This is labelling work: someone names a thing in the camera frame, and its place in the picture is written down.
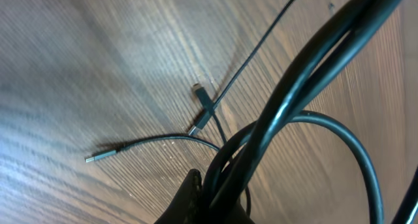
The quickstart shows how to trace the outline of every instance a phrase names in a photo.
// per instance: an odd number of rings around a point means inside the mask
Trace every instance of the wood grain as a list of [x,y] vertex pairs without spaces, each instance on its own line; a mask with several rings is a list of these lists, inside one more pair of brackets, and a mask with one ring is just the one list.
[[[291,60],[348,0],[297,0],[217,110],[227,136],[257,119]],[[185,132],[287,0],[0,0],[1,223],[153,223],[215,153],[150,143]],[[418,164],[418,0],[405,0],[308,106],[346,124],[375,164],[387,222]],[[214,122],[201,137],[221,144]],[[288,125],[250,182],[256,223],[367,223],[360,170],[336,136]]]

